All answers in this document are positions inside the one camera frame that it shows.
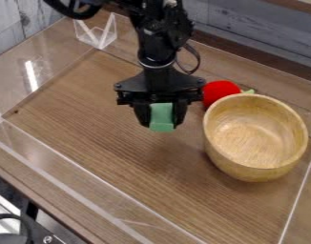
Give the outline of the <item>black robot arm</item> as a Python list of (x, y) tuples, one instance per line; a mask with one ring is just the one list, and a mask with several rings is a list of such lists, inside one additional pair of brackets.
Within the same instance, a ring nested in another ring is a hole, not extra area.
[(183, 0), (43, 0), (74, 20), (87, 20), (110, 4), (127, 12), (138, 36), (143, 71), (115, 84), (118, 103), (133, 107), (142, 126), (171, 131), (185, 122), (189, 105), (203, 100), (206, 79), (183, 68), (178, 52), (199, 52), (189, 45), (194, 23)]

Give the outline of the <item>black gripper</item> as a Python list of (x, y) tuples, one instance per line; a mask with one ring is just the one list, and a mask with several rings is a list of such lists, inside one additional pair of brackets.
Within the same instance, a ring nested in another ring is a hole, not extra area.
[(179, 72), (175, 68), (145, 69), (138, 75), (114, 85), (118, 104), (133, 105), (139, 123), (150, 127), (151, 106), (149, 103), (175, 103), (175, 124), (185, 122), (189, 103), (203, 99), (206, 79)]

